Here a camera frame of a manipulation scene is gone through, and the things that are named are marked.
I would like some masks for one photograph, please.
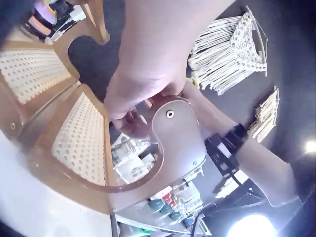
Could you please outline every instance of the white fringe decoration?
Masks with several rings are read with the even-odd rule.
[[[250,126],[248,134],[259,143],[276,126],[279,100],[279,89],[274,87],[274,92],[256,109],[257,120]]]
[[[188,64],[202,89],[210,85],[221,95],[254,71],[267,70],[267,63],[256,52],[252,21],[255,18],[248,11],[243,16],[215,20],[200,34]]]

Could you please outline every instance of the forearm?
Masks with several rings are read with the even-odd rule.
[[[146,77],[176,75],[199,34],[234,0],[126,1],[126,23],[120,46],[120,68]]]
[[[204,105],[202,123],[209,135],[219,133],[224,136],[236,125],[211,102],[205,101]],[[291,166],[254,139],[248,138],[235,157],[239,169],[263,191],[272,206],[280,206],[298,197]]]

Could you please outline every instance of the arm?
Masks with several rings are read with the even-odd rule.
[[[126,1],[119,65],[104,101],[116,128],[133,136],[134,123],[124,117],[136,104],[160,92],[181,92],[194,41],[233,2]]]
[[[207,137],[224,136],[236,122],[218,110],[195,86],[186,83],[183,96],[187,98]],[[266,195],[272,206],[286,204],[296,198],[296,183],[290,164],[282,161],[252,138],[235,155],[242,170]]]

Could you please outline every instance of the wooden frame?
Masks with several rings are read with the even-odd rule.
[[[4,47],[6,49],[50,49],[53,46],[35,42],[9,41]],[[0,128],[8,138],[17,137],[22,132],[23,127],[41,112],[52,100],[73,85],[77,80],[69,77],[62,82],[48,88],[26,104],[21,104],[17,96],[8,86],[2,74],[0,74],[0,103],[1,116]]]
[[[91,183],[82,178],[52,155],[55,139],[82,92],[104,117],[105,186]],[[177,114],[186,114],[184,124],[189,122],[192,123],[192,126],[183,129],[182,116],[178,116],[181,121],[168,119],[166,121],[165,110],[170,108],[173,108]],[[151,113],[153,114],[153,120],[150,126],[153,127],[155,134],[159,133],[159,138],[161,138],[161,140],[157,139],[160,144],[160,156],[149,173],[134,183],[116,186],[110,153],[107,113],[103,104],[84,84],[81,84],[68,97],[59,108],[58,113],[51,119],[47,128],[39,136],[27,157],[29,170],[47,186],[62,195],[105,214],[111,214],[136,204],[183,178],[205,161],[205,146],[200,136],[196,118],[187,101],[174,97],[168,98],[162,104],[153,106]],[[164,120],[163,124],[169,123],[169,126],[170,122],[175,123],[177,128],[174,132],[161,129],[160,122],[157,123],[157,121],[162,120]],[[170,138],[174,141],[175,147],[183,144],[185,147],[174,149],[173,146],[169,145]]]

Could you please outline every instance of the dark floor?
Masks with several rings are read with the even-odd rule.
[[[253,73],[224,95],[217,96],[209,89],[203,94],[233,120],[247,124],[253,119],[254,108],[273,86],[278,86],[281,99],[277,126],[262,144],[290,162],[303,155],[308,140],[316,139],[315,0],[237,0],[220,18],[241,15],[240,7],[244,5],[249,6],[269,39],[268,76]],[[106,45],[80,37],[69,48],[71,62],[81,75],[80,81],[88,84],[101,100],[118,64],[124,27],[123,0],[104,0],[104,15],[111,35]],[[204,172],[211,171],[206,167]]]

